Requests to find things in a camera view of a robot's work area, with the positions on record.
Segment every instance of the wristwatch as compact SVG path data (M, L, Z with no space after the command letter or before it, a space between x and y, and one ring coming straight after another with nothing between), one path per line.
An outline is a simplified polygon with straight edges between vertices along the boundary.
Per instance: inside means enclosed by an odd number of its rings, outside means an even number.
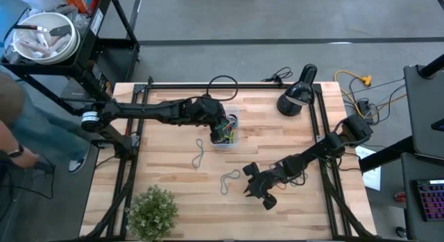
M10 159L16 158L16 157L19 157L20 155L22 155L23 151L24 151L23 146L21 144L19 144L19 149L14 150L13 152L9 152L8 156Z

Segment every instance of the butcher block tabletop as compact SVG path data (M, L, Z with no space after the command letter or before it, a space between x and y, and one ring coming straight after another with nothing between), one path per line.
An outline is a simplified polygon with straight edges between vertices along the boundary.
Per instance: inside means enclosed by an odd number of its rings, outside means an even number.
M330 128L346 117L339 84L320 83L323 90ZM114 97L130 103L134 83L118 83ZM211 89L213 98L228 98L233 89ZM142 193L157 184L172 191L176 197L179 217L171 236L174 240L296 240L331 239L321 173L317 161L308 165L308 178L303 186L283 184L269 192L277 204L266 211L262 201L246 198L243 193L248 178L227 179L228 194L221 194L221 176L235 169L257 162L259 169L269 169L273 162L314 145L308 107L298 116L279 113L276 100L283 89L240 89L237 97L223 102L225 107L239 108L240 143L229 150L215 149L210 143L210 129L195 126L171 126L155 120L145 120L140 154L135 176L134 194ZM204 89L150 89L148 103L201 96ZM321 114L315 104L318 125ZM112 125L125 132L126 120ZM196 140L203 140L204 155L200 168L191 161L200 154ZM97 163L114 155L111 148L101 150ZM109 208L119 167L118 159L100 165L95 170L80 235L86 235ZM341 168L359 168L353 155L343 157ZM361 172L341 171L345 201L364 227L375 234L375 225L364 188ZM123 205L117 216L118 233ZM339 208L335 204L339 234L343 234ZM133 239L128 233L127 239Z

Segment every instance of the green plant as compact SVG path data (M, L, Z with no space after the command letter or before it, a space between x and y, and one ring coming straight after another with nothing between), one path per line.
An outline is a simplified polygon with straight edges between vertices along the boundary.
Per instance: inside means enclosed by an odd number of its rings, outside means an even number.
M135 196L128 213L128 226L131 234L143 241L160 241L170 235L178 217L174 195L161 190L159 186L149 187L146 193Z

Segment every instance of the concrete floor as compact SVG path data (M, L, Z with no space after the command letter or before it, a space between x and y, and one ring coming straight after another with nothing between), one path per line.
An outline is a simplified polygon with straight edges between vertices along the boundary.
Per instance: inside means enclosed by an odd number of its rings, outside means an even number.
M120 0L130 18L135 0ZM0 36L22 12L19 0L0 0ZM346 38L346 37L440 37L444 35L443 9L437 0L142 0L135 34L144 40L199 40L242 38ZM101 37L125 37L125 30L111 6L101 28ZM398 44L293 44L293 45L224 45L224 46L159 46L141 48L141 62L136 66L133 81L145 82L152 76L156 82L207 82L219 74L234 76L238 81L257 82L281 67L295 72L307 63L318 67L316 81L333 80L333 73L346 69L359 75L372 75L373 85L403 77L408 64L425 64L442 54L444 43ZM352 78L340 77L342 87ZM60 77L40 76L54 92L67 83ZM364 91L357 98L367 97L380 102L402 82ZM363 89L360 83L354 90ZM30 89L35 104L72 121L57 105ZM382 111L382 118L387 110ZM372 127L374 134L368 144L389 146L411 134L406 99L393 104L391 117ZM54 199L41 200L28 193L19 193L9 214L10 221L0 225L0 241L50 241L74 238L82 219L92 163L81 173L67 175L66 162L59 167L54 186ZM23 184L32 172L23 173ZM34 182L48 187L47 180ZM402 205L393 201L401 191L400 163L382 169L382 190L368 189L368 197L377 226L384 238L396 238L394 228L404 226ZM4 196L6 189L0 191Z

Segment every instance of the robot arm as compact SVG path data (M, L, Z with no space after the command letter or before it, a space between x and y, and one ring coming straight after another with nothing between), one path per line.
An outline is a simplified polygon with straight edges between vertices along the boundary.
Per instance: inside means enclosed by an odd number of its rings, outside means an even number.
M278 183L288 183L303 174L308 164L317 158L337 158L344 154L345 146L352 148L368 141L373 131L368 124L357 115L349 116L340 121L333 132L328 133L323 140L314 144L301 154L289 155L274 163L274 168L259 172L255 162L244 167L244 173L251 176L244 192L247 197L263 198L267 210L273 208L277 200L268 193Z
M114 145L116 155L131 156L133 141L131 137L121 135L111 125L115 119L155 119L171 125L209 126L213 143L223 137L222 124L226 120L225 110L220 101L209 94L174 101L162 101L158 104L93 103L85 106L82 115L82 129L99 133L105 141Z

